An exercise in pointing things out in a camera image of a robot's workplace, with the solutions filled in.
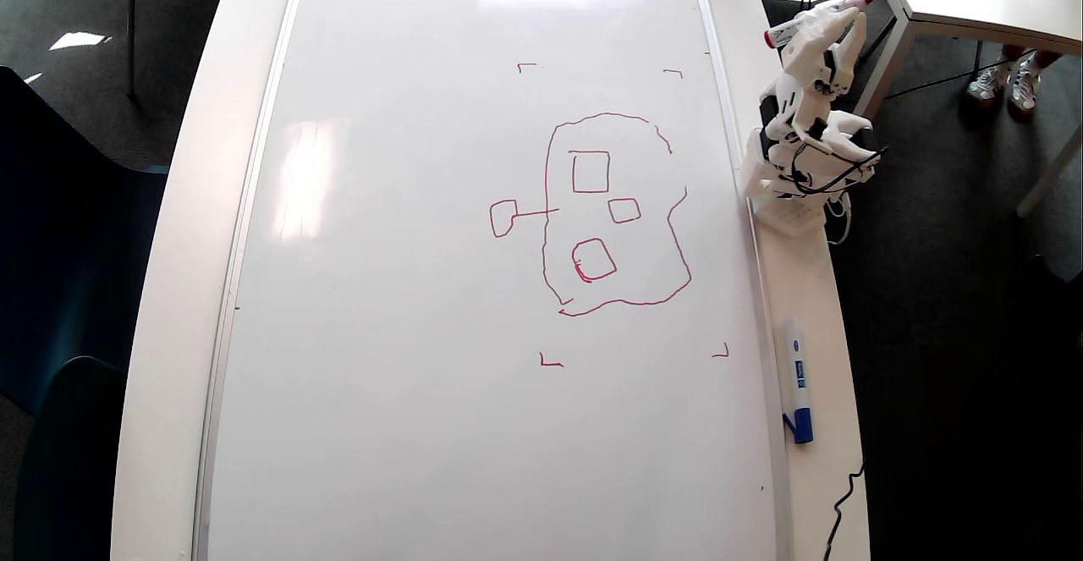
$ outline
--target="drawn rectangle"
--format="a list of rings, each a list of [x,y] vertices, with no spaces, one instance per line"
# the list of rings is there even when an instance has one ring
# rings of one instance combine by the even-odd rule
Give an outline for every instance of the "drawn rectangle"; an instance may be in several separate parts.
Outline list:
[[[608,149],[573,149],[572,191],[609,192]]]

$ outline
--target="table leg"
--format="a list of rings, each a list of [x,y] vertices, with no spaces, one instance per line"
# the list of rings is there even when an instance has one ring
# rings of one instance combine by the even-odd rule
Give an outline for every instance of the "table leg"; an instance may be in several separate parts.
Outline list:
[[[1083,144],[1083,141],[1081,141],[1081,138],[1083,138],[1081,130],[1083,130],[1083,126],[1077,126],[1075,133],[1072,133],[1072,138],[1069,138],[1065,148],[1060,149],[1060,155],[1056,159],[1053,159],[1053,165],[1045,172],[1042,172],[1038,183],[1034,183],[1034,186],[1028,192],[1027,197],[1022,198],[1022,201],[1019,203],[1019,206],[1016,208],[1016,213],[1019,218],[1025,219],[1027,214],[1030,214],[1030,211],[1038,206],[1039,201],[1042,201],[1045,194],[1053,187],[1053,183],[1057,182],[1060,172],[1064,172],[1065,168],[1068,168],[1068,164],[1071,164],[1072,157],[1079,155],[1080,145]]]
[[[873,68],[873,75],[870,76],[869,83],[865,83],[865,88],[861,92],[861,99],[858,101],[858,106],[853,109],[853,113],[860,115],[860,117],[876,117],[876,112],[884,101],[884,95],[887,94],[888,88],[891,87],[891,79],[895,73],[899,70],[899,66],[901,66],[902,60],[906,55],[910,43],[914,40],[914,32],[916,31],[913,29],[909,18],[898,16],[897,18],[898,22],[895,28],[891,29],[891,36],[887,37],[884,51],[876,61],[876,68]]]

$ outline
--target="whiteboard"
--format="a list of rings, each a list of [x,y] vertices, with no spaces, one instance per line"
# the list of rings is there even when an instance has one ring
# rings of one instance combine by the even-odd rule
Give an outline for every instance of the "whiteboard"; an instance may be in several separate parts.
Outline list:
[[[773,559],[703,0],[290,0],[197,553]]]

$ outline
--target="blue marker cap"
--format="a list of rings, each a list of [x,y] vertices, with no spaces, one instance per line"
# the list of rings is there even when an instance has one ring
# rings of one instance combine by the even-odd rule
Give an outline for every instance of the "blue marker cap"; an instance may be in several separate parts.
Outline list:
[[[782,420],[794,433],[794,442],[798,445],[812,442],[812,412],[808,407],[794,409],[793,421],[790,421],[786,414],[782,414]]]

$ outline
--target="whiteboard marker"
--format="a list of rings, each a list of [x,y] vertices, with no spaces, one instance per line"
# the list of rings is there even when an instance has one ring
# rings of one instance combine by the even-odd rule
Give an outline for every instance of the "whiteboard marker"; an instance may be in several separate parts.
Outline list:
[[[865,9],[870,2],[873,0],[849,0],[843,2],[833,2],[828,5],[815,5],[812,6],[810,11],[801,11],[796,17],[788,22],[782,22],[780,25],[775,25],[774,28],[769,28],[764,31],[764,41],[767,41],[767,45],[771,49],[780,49],[788,41],[793,40],[793,37],[800,29],[801,24],[805,24],[806,18],[808,18],[809,13],[812,11],[826,11],[826,13],[838,13],[838,11],[850,9],[850,6],[856,6],[859,10]]]
[[[794,384],[794,419],[791,421],[786,414],[782,414],[782,419],[794,433],[794,442],[809,443],[812,441],[812,409],[809,408],[809,388],[805,377],[805,348],[801,345],[805,341],[793,318],[782,323],[782,328],[786,337],[790,379]]]

